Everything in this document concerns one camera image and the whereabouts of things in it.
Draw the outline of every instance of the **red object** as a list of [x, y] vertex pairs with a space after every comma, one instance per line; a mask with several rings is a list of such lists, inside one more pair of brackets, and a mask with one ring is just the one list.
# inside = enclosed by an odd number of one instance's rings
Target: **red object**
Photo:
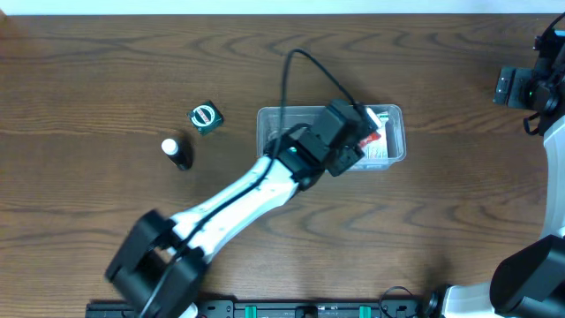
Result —
[[369, 135], [369, 137], [361, 140], [361, 142], [359, 142], [359, 146], [361, 148], [364, 148], [366, 145], [370, 144], [373, 141], [379, 140], [380, 139], [380, 135], [377, 132], [373, 132]]

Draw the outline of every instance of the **green tape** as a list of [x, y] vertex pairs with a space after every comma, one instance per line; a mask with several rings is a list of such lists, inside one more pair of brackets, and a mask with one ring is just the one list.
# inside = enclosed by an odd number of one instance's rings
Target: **green tape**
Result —
[[257, 318], [257, 307], [247, 306], [245, 307], [245, 318]]
[[371, 308], [369, 306], [360, 306], [359, 318], [371, 318]]

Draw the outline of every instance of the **small bottle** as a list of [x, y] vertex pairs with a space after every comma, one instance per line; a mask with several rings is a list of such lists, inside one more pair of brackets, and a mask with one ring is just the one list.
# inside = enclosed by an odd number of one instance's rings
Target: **small bottle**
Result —
[[163, 140], [161, 149], [179, 170], [189, 170], [192, 167], [192, 158], [175, 140], [171, 138]]

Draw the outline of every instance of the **wood grain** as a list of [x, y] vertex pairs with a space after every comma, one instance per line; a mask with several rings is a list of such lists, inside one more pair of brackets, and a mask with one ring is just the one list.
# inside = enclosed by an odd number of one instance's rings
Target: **wood grain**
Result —
[[[171, 215], [255, 160], [285, 52], [309, 49], [359, 99], [403, 110], [407, 157], [325, 176], [216, 258], [204, 292], [240, 299], [376, 298], [473, 284], [536, 239], [540, 138], [492, 103], [500, 67], [528, 67], [547, 15], [15, 17], [0, 25], [2, 316], [81, 316], [119, 296], [102, 273], [142, 214]], [[339, 96], [304, 59], [290, 104]], [[226, 117], [199, 137], [186, 111]], [[193, 168], [159, 149], [185, 131]]]

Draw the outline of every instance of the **box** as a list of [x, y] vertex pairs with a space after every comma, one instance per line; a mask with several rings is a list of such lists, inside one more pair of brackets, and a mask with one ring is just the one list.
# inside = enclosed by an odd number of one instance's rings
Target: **box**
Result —
[[[365, 158], [355, 163], [349, 171], [385, 170], [406, 156], [403, 113], [392, 104], [366, 105], [380, 118], [383, 127], [377, 131], [381, 139], [365, 148]], [[325, 106], [287, 106], [284, 109], [284, 131], [296, 124], [313, 124]], [[279, 108], [265, 107], [257, 114], [257, 156], [278, 136]]]

